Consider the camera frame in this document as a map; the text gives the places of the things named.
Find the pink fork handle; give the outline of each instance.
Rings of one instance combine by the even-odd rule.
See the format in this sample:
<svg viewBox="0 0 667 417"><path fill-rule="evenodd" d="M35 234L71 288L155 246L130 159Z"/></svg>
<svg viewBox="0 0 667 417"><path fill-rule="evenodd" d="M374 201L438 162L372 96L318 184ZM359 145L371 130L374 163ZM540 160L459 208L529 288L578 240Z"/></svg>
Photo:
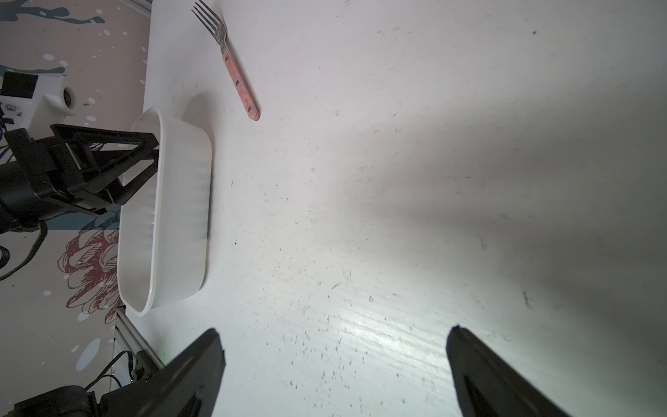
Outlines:
<svg viewBox="0 0 667 417"><path fill-rule="evenodd" d="M259 120L259 109L253 100L252 95L250 95L250 90L248 90L245 80L239 71L239 67L236 66L234 58L229 53L229 50L226 49L222 53L222 59L225 61L225 66L231 75L231 80L236 86L236 91L239 92L239 97L241 97L241 102L243 103L243 108L252 120Z"/></svg>

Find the red flower drawing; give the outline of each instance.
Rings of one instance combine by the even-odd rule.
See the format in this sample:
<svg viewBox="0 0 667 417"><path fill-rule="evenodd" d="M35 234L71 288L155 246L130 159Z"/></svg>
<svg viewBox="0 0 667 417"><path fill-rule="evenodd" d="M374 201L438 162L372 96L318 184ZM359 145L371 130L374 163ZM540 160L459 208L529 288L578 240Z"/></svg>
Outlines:
<svg viewBox="0 0 667 417"><path fill-rule="evenodd" d="M88 314L109 310L105 323L114 321L116 310L123 305L116 274L119 214L110 215L102 223L93 220L84 226L58 260L58 268L69 274L67 285L78 290L66 306L81 306Z"/></svg>

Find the table surface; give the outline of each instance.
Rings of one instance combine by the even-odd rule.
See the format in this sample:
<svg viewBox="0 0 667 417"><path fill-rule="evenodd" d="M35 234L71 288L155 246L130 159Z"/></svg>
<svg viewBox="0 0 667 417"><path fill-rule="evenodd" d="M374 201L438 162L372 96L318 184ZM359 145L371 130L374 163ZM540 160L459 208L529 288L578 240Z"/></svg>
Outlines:
<svg viewBox="0 0 667 417"><path fill-rule="evenodd" d="M211 2L257 122L191 3L144 107L213 142L207 275L131 320L217 329L216 416L460 415L456 324L574 416L664 409L665 3Z"/></svg>

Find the wall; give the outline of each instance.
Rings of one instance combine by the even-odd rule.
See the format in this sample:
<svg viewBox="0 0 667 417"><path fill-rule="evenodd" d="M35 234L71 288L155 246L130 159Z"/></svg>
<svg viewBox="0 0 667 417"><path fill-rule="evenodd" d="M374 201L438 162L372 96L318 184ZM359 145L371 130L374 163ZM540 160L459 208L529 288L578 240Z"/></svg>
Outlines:
<svg viewBox="0 0 667 417"><path fill-rule="evenodd" d="M79 109L64 123L127 130L141 113L148 31L149 19L117 0L2 1L0 75L62 74ZM0 282L0 375L11 375L0 382L0 414L59 386L85 386L111 359L121 305L118 213L67 214L48 224L35 258ZM0 235L11 252L0 274L23 260L36 237ZM96 385L98 397L110 384Z"/></svg>

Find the fork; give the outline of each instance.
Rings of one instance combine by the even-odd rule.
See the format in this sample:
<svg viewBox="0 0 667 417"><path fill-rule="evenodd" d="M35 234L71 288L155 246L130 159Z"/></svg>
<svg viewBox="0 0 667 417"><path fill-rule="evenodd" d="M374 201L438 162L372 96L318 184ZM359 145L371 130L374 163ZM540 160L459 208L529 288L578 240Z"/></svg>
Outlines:
<svg viewBox="0 0 667 417"><path fill-rule="evenodd" d="M241 97L241 102L243 102L243 108L252 120L259 120L259 109L253 100L250 90L247 87L247 83L239 70L239 67L234 62L234 58L229 52L227 43L225 42L227 38L227 25L225 22L220 19L210 7L206 5L202 0L199 0L199 3L195 1L195 7L192 9L192 13L199 19L199 21L208 29L208 31L213 35L213 38L220 45L220 51L222 52L222 59L225 61L225 66L229 71L231 80L236 86L236 91Z"/></svg>

